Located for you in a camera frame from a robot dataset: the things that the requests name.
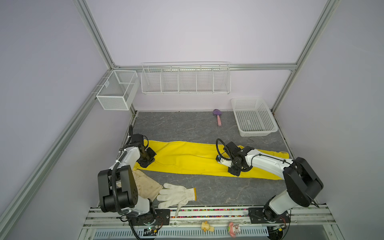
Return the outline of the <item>yellow trousers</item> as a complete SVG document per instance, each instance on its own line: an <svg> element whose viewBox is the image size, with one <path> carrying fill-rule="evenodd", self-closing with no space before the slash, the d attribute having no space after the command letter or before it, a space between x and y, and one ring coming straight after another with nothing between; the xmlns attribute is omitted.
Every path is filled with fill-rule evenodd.
<svg viewBox="0 0 384 240"><path fill-rule="evenodd" d="M142 168L136 163L134 170L234 177L228 172L227 166L216 161L218 152L214 144L149 141L149 147L157 154L155 161L147 168ZM252 150L246 157L246 163L252 164L253 168L248 172L242 172L240 178L282 180L284 169L293 163L288 157L289 154L285 152Z"/></svg>

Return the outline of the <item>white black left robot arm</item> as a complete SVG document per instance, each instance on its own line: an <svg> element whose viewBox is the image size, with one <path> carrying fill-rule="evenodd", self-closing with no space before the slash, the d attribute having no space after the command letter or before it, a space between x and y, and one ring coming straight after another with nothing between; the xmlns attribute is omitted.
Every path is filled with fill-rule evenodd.
<svg viewBox="0 0 384 240"><path fill-rule="evenodd" d="M150 199L139 196L133 174L136 163L147 168L155 161L156 153L145 140L147 137L134 134L130 125L128 140L120 148L117 160L112 167L98 173L100 208L104 213L118 213L128 221L141 223L155 220L155 207Z"/></svg>

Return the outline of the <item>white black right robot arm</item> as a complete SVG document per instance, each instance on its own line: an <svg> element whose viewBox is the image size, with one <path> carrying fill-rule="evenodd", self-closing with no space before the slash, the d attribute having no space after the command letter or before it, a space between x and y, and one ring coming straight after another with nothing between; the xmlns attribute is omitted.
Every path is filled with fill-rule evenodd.
<svg viewBox="0 0 384 240"><path fill-rule="evenodd" d="M233 142L225 144L221 139L216 139L216 149L216 161L227 166L233 176L261 169L285 181L284 191L273 196L263 208L251 208L250 215L267 223L275 223L297 206L319 206L315 198L324 184L304 158L279 158L249 146L240 148Z"/></svg>

